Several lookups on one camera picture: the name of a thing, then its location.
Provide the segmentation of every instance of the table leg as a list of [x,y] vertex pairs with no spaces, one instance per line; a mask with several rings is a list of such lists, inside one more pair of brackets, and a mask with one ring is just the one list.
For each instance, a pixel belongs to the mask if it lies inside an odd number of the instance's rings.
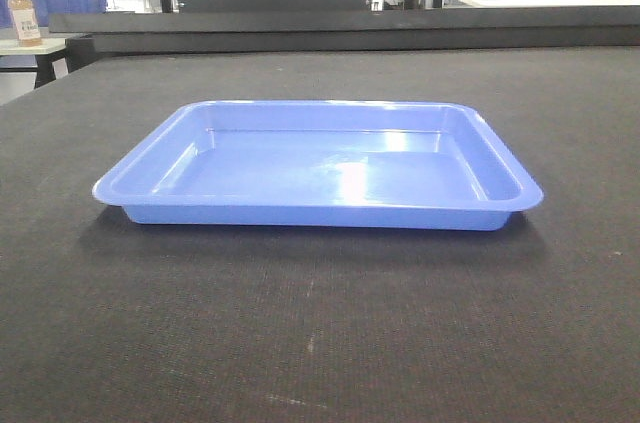
[[38,70],[36,72],[36,83],[34,88],[40,88],[42,85],[51,83],[56,79],[51,55],[36,55],[36,63],[38,65]]

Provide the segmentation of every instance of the blue plastic tray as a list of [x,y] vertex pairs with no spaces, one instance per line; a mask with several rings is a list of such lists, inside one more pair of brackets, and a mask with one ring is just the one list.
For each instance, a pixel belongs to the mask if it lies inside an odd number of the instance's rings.
[[368,101],[185,106],[93,193],[139,223],[461,230],[543,197],[475,110]]

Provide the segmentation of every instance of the workbench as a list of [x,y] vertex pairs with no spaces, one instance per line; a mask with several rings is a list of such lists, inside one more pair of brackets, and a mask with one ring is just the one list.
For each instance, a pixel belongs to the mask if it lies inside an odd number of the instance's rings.
[[[638,61],[122,57],[0,107],[0,420],[640,420]],[[546,197],[496,232],[142,226],[93,199],[212,99],[469,105]]]

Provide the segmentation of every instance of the tray rim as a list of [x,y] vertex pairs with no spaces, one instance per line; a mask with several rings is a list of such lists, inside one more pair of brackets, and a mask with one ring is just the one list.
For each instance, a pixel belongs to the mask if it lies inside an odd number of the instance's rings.
[[538,205],[544,198],[544,193],[533,177],[522,166],[511,150],[493,131],[486,120],[476,111],[466,105],[458,103],[431,102],[431,101],[384,101],[384,100],[206,100],[190,103],[178,108],[158,127],[135,145],[125,156],[123,156],[107,173],[105,173],[93,186],[93,196],[108,205],[113,206],[203,206],[221,207],[229,206],[228,202],[217,202],[216,195],[157,195],[149,193],[122,193],[115,191],[113,185],[122,175],[134,168],[140,162],[153,144],[169,133],[182,119],[191,112],[205,106],[215,105],[278,105],[278,106],[350,106],[350,107],[381,107],[387,109],[395,108],[416,108],[443,107],[452,108],[462,112],[471,125],[478,131],[488,148],[499,159],[504,171],[508,172],[518,186],[518,194],[509,199],[502,200],[460,200],[459,204],[449,201],[443,205],[400,205],[390,203],[372,202],[371,204],[346,205],[338,204],[255,204],[255,203],[234,203],[234,206],[269,208],[412,208],[423,210],[463,210],[463,211],[501,211],[515,212],[523,211]]

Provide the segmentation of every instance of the bottle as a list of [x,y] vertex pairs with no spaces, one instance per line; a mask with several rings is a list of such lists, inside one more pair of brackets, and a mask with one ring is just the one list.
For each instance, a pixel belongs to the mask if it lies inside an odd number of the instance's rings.
[[20,46],[37,46],[42,44],[36,12],[31,0],[9,0],[7,2],[13,26],[18,33]]

